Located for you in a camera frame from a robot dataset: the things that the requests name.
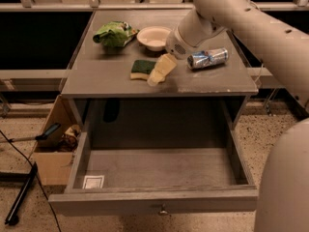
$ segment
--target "soda can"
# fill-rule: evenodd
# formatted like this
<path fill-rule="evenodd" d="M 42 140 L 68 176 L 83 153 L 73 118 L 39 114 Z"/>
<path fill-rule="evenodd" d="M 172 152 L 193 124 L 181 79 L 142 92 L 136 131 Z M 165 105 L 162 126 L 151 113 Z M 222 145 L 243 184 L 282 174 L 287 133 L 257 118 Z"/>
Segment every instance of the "soda can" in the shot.
<path fill-rule="evenodd" d="M 187 65 L 192 70 L 199 70 L 209 66 L 215 66 L 225 63 L 229 58 L 229 53 L 226 48 L 213 50 L 203 50 L 191 54 L 187 58 Z"/>

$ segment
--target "open drawer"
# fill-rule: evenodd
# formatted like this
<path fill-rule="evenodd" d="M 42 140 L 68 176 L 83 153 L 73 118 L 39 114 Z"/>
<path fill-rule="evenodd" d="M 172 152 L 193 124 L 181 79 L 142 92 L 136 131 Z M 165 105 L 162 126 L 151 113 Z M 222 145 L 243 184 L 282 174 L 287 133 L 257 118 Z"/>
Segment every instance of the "open drawer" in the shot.
<path fill-rule="evenodd" d="M 49 202 L 65 216 L 253 211 L 230 120 L 220 98 L 93 100 L 65 193 Z"/>

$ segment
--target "bowl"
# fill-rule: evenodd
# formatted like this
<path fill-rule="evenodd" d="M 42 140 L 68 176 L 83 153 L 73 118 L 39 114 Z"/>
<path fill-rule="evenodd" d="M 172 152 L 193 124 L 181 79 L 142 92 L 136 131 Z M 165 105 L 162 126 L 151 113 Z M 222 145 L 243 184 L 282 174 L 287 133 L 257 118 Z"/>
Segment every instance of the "bowl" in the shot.
<path fill-rule="evenodd" d="M 137 34 L 137 41 L 151 51 L 165 49 L 166 39 L 172 30 L 167 27 L 146 27 Z"/>

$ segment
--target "green bag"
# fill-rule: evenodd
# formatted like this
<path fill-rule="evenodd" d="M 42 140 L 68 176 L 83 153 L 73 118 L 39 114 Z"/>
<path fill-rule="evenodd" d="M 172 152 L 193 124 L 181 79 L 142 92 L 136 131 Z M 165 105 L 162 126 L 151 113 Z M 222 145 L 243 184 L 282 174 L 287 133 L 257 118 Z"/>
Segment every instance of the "green bag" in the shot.
<path fill-rule="evenodd" d="M 98 29 L 93 40 L 108 47 L 124 47 L 138 32 L 124 21 L 111 21 Z"/>

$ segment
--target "power cord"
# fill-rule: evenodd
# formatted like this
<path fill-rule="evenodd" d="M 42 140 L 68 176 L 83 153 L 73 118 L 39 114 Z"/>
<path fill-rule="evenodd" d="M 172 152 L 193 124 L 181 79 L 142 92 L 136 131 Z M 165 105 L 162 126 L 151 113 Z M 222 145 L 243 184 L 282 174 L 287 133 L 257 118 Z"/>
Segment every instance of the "power cord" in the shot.
<path fill-rule="evenodd" d="M 30 165 L 31 167 L 33 167 L 33 163 L 32 163 L 21 151 L 19 151 L 19 150 L 17 149 L 17 147 L 15 147 L 15 145 L 11 142 L 11 140 L 10 140 L 1 130 L 0 130 L 0 133 L 1 133 L 2 136 L 7 140 L 7 142 L 8 142 L 17 152 L 19 152 L 19 153 L 27 160 L 27 162 L 29 163 L 29 165 Z M 40 188 L 41 188 L 41 190 L 42 190 L 42 193 L 43 193 L 43 195 L 44 195 L 44 197 L 45 197 L 45 199 L 47 200 L 47 203 L 48 203 L 47 194 L 46 194 L 46 192 L 44 191 L 44 189 L 43 189 L 43 187 L 42 187 L 42 183 L 41 183 L 41 181 L 40 181 L 40 178 L 39 178 L 38 174 L 36 175 L 36 177 L 37 177 L 39 186 L 40 186 Z M 58 231 L 61 232 L 60 224 L 59 224 L 58 218 L 57 218 L 57 216 L 56 216 L 56 213 L 55 213 L 54 209 L 52 208 L 51 204 L 48 203 L 48 205 L 49 205 L 49 207 L 50 207 L 50 210 L 51 210 L 51 212 L 52 212 L 52 215 L 53 215 L 54 218 L 55 218 Z"/>

